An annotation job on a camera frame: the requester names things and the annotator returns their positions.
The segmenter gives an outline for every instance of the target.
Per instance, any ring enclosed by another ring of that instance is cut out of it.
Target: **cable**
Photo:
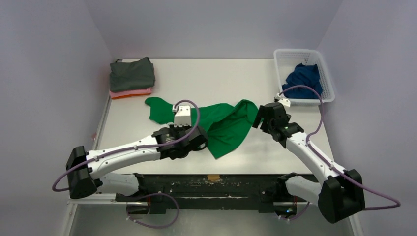
[[[151,194],[142,196],[142,197],[138,198],[137,200],[142,199],[142,198],[149,198],[149,197],[152,197],[152,196],[158,196],[158,195],[162,195],[162,196],[168,197],[169,199],[171,199],[174,202],[175,206],[177,207],[177,213],[175,214],[175,217],[173,218],[173,220],[170,223],[168,223],[166,225],[148,225],[148,224],[145,224],[143,222],[140,222],[140,221],[137,221],[137,220],[133,219],[129,215],[129,212],[127,211],[127,207],[126,207],[126,214],[127,214],[126,220],[131,220],[131,221],[133,221],[136,224],[139,224],[139,225],[142,225],[142,226],[151,228],[151,229],[164,229],[166,227],[169,227],[169,226],[173,225],[175,223],[175,221],[178,219],[179,205],[178,205],[178,202],[175,200],[175,198],[173,198],[171,195],[166,194],[166,193],[151,193]]]
[[[301,215],[304,214],[304,212],[307,210],[307,208],[308,208],[309,205],[310,205],[310,202],[307,202],[307,204],[305,205],[305,207],[297,215],[295,215],[293,218],[288,218],[288,216],[287,216],[287,217],[285,217],[285,219],[282,219],[281,215],[279,215],[278,216],[278,219],[279,220],[283,220],[283,221],[287,221],[287,222],[288,221],[297,220]]]
[[[309,133],[308,135],[307,135],[307,138],[306,138],[306,142],[307,142],[307,145],[308,145],[308,147],[314,152],[314,154],[316,154],[322,161],[324,161],[330,168],[332,167],[332,164],[330,163],[330,162],[328,162],[317,150],[315,150],[313,147],[312,147],[312,145],[310,144],[310,137],[312,136],[312,135],[315,135],[315,134],[317,134],[317,132],[320,130],[320,128],[321,128],[321,126],[322,126],[322,124],[323,124],[323,114],[324,114],[324,106],[323,106],[323,101],[322,101],[322,98],[320,97],[320,95],[314,90],[314,89],[312,89],[312,88],[310,88],[309,86],[305,86],[305,85],[296,85],[296,86],[292,86],[292,87],[289,87],[289,88],[287,88],[287,89],[285,89],[284,91],[282,91],[282,92],[280,92],[279,93],[279,95],[281,95],[281,94],[283,94],[283,93],[285,93],[286,91],[288,91],[288,90],[290,90],[290,89],[295,89],[295,88],[305,88],[305,89],[308,89],[308,90],[310,90],[310,91],[312,91],[317,97],[318,97],[318,99],[319,99],[319,101],[320,101],[320,105],[321,105],[321,110],[322,110],[322,115],[321,115],[321,117],[320,117],[320,122],[319,122],[319,126],[317,127],[317,129],[315,130],[315,131],[313,131],[313,132],[311,132],[311,133]],[[336,173],[338,173],[340,176],[342,176],[345,180],[347,180],[347,181],[349,181],[350,183],[352,183],[352,184],[354,184],[354,185],[356,185],[356,186],[358,186],[359,188],[361,188],[361,189],[363,189],[363,190],[366,190],[366,191],[368,191],[368,192],[370,192],[370,193],[373,193],[373,194],[375,194],[375,195],[378,195],[378,196],[380,196],[380,197],[382,197],[382,198],[385,198],[385,199],[388,199],[388,200],[391,200],[391,201],[393,201],[393,202],[395,202],[395,204],[394,205],[388,205],[388,206],[376,206],[376,207],[367,207],[367,208],[365,208],[364,210],[383,210],[383,209],[393,209],[393,208],[398,208],[398,207],[400,207],[401,206],[401,203],[400,203],[400,201],[399,200],[397,200],[397,199],[395,199],[395,198],[393,198],[393,197],[391,197],[391,196],[389,196],[389,195],[387,195],[387,194],[384,194],[384,193],[381,193],[381,192],[379,192],[379,191],[377,191],[377,190],[374,190],[374,189],[371,189],[371,188],[369,188],[369,187],[366,187],[366,186],[364,186],[364,185],[362,185],[361,183],[359,183],[359,182],[357,182],[357,181],[355,181],[355,180],[353,180],[353,179],[351,179],[350,177],[348,177],[347,175],[345,175],[344,173],[342,173],[341,171],[339,171],[338,169],[336,169],[336,168],[333,168],[333,170],[336,172]]]
[[[164,143],[164,144],[151,144],[151,145],[139,145],[139,146],[136,146],[136,147],[124,147],[124,148],[121,148],[121,149],[117,149],[117,150],[113,150],[113,151],[110,151],[110,152],[103,153],[101,155],[98,155],[95,158],[91,158],[89,160],[83,161],[80,164],[77,164],[74,167],[71,167],[65,173],[63,173],[62,175],[60,175],[57,178],[57,180],[55,180],[55,182],[52,184],[52,191],[54,191],[54,192],[63,192],[63,191],[69,190],[69,188],[57,188],[57,184],[59,183],[59,181],[61,181],[61,179],[63,179],[69,173],[73,172],[74,170],[78,169],[79,167],[81,167],[83,165],[86,165],[86,164],[88,164],[90,162],[93,162],[93,161],[96,161],[98,159],[104,158],[106,156],[113,155],[113,154],[116,154],[116,153],[119,153],[119,152],[123,152],[123,151],[129,151],[129,150],[139,149],[139,148],[159,148],[159,147],[163,147],[163,146],[173,145],[173,144],[182,142],[184,139],[188,138],[194,132],[194,130],[198,126],[198,123],[200,122],[200,109],[197,107],[197,105],[194,102],[192,102],[190,100],[187,100],[187,99],[181,100],[181,101],[177,102],[174,105],[174,107],[177,107],[180,103],[183,103],[183,102],[187,102],[187,103],[190,103],[191,105],[193,105],[194,108],[196,109],[196,113],[197,113],[197,117],[196,117],[196,121],[194,123],[194,126],[191,127],[190,132],[188,132],[186,135],[184,135],[183,137],[181,137],[181,138],[179,138],[179,139],[177,139],[175,141],[169,142],[169,143]]]

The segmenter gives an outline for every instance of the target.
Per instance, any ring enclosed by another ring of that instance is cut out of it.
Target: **folded gray cloth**
[[[155,85],[153,64],[148,57],[131,63],[114,62],[110,64],[110,91],[123,92],[146,89]]]

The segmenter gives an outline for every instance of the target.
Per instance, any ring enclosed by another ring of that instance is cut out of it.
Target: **white wall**
[[[1,1],[0,35],[0,235],[56,235],[51,186],[92,144],[112,57],[82,0]]]
[[[342,0],[85,0],[117,58],[272,58],[315,49]]]
[[[327,105],[334,158],[402,207],[362,212],[365,235],[417,232],[417,2],[345,0],[318,49],[337,90]],[[368,206],[391,204],[366,194]]]

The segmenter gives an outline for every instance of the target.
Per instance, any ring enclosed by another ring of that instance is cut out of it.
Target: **laundry basket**
[[[274,52],[275,68],[278,76],[279,92],[282,92],[282,85],[286,83],[289,74],[294,72],[296,65],[317,64],[320,73],[320,84],[323,92],[321,94],[323,102],[334,100],[334,91],[327,66],[322,55],[315,50],[308,49],[277,49]],[[289,98],[291,105],[316,106],[320,104],[319,99],[296,99]]]

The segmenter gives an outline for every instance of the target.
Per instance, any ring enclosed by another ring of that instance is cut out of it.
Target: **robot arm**
[[[280,102],[260,106],[253,127],[272,135],[284,148],[294,153],[313,173],[318,182],[312,182],[291,173],[280,178],[281,192],[299,196],[317,205],[324,218],[335,223],[365,209],[363,189],[346,181],[334,170],[337,169],[353,180],[362,183],[356,170],[346,169],[327,157],[311,141],[297,123],[289,123],[291,116]],[[308,146],[310,144],[327,162],[319,158]]]
[[[138,195],[143,190],[142,175],[136,173],[123,175],[112,171],[145,161],[184,158],[190,151],[205,148],[208,141],[207,134],[200,126],[194,131],[190,127],[190,111],[190,106],[179,106],[174,109],[176,112],[174,124],[129,144],[90,151],[85,151],[83,146],[74,148],[66,164],[67,170],[79,163],[89,160],[91,162],[68,174],[70,198],[80,199],[96,192],[118,193],[126,197]],[[188,138],[174,142],[190,132],[192,133]]]

